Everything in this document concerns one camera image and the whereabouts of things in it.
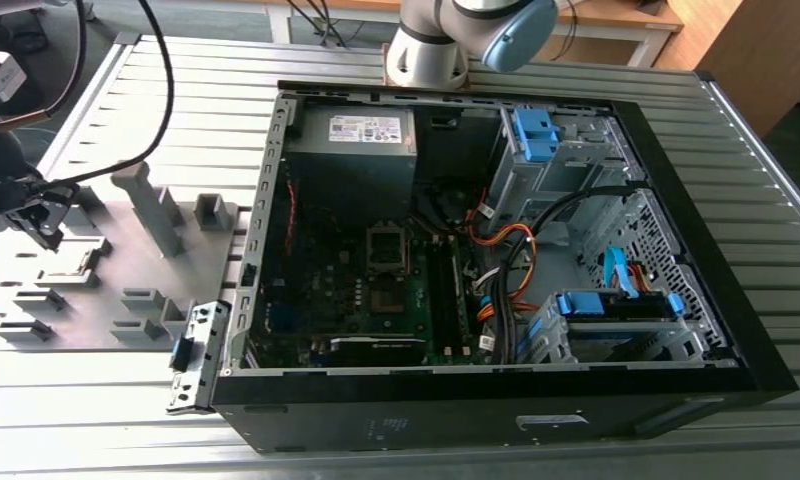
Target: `expansion slot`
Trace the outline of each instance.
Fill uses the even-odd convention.
[[[429,245],[426,267],[434,351],[445,356],[458,355],[462,349],[462,332],[456,297],[453,251],[449,243],[438,242]]]

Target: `aluminum extrusion table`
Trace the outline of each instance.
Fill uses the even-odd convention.
[[[169,42],[178,97],[162,147],[149,158],[151,182],[167,185],[175,199],[221,193],[250,205],[277,80],[379,84],[381,54]],[[85,171],[145,146],[163,104],[157,52],[153,38],[113,46],[43,160],[51,176]],[[800,193],[717,86],[685,72],[548,64],[498,75],[478,63],[472,85],[641,105],[800,385]],[[227,299],[241,233],[221,290]],[[267,478],[293,478],[279,470],[307,469],[302,477],[329,478],[333,469],[357,467],[365,470],[338,477],[634,478],[662,470],[665,478],[692,479],[726,478],[733,468],[750,479],[800,476],[800,391],[650,441],[261,457],[218,416],[163,415],[166,363],[163,352],[0,352],[0,473],[73,473],[85,479],[93,472],[125,478],[153,470],[153,478],[254,478],[249,471],[262,470]]]

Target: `case sticker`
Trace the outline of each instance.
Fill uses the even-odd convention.
[[[401,143],[399,119],[395,117],[350,117],[329,120],[329,142]]]
[[[494,338],[480,335],[480,350],[492,351],[494,350]]]

